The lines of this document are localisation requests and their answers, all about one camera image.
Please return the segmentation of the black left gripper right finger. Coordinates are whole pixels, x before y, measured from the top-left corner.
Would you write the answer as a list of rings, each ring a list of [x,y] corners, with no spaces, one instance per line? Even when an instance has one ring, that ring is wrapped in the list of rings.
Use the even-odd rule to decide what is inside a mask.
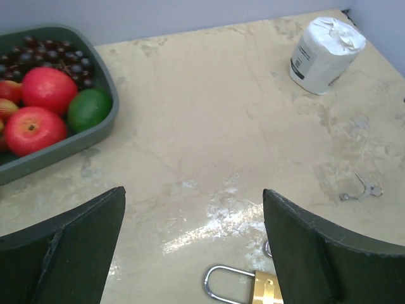
[[[285,303],[404,303],[404,247],[263,191],[266,234]]]

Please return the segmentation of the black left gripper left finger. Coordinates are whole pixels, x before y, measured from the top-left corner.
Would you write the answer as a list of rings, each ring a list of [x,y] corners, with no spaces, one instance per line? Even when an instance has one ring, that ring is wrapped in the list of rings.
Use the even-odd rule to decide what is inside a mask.
[[[1,303],[100,303],[125,188],[1,237]]]

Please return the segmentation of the small brass padlock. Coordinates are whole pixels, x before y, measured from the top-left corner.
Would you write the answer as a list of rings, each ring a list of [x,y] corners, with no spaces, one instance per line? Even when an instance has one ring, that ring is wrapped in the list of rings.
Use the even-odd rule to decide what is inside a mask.
[[[268,257],[270,257],[270,258],[272,257],[271,249],[270,249],[270,244],[269,244],[268,241],[265,241],[265,242],[264,242],[264,244],[263,244],[263,251],[264,251],[264,253],[265,253],[266,256],[268,256]]]

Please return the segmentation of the large brass padlock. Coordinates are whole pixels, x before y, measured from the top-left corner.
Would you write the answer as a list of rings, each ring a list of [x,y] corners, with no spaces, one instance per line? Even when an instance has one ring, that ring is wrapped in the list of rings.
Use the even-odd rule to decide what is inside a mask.
[[[277,276],[226,265],[210,267],[202,282],[205,293],[218,303],[283,303]]]

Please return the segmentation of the silver key set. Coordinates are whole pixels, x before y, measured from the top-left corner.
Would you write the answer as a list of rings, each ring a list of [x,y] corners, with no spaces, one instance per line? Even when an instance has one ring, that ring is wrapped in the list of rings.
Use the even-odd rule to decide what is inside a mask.
[[[368,182],[359,173],[356,173],[356,177],[360,180],[363,185],[363,192],[359,196],[352,196],[348,193],[340,193],[339,199],[341,201],[362,201],[368,197],[381,197],[383,195],[383,189],[371,182]]]

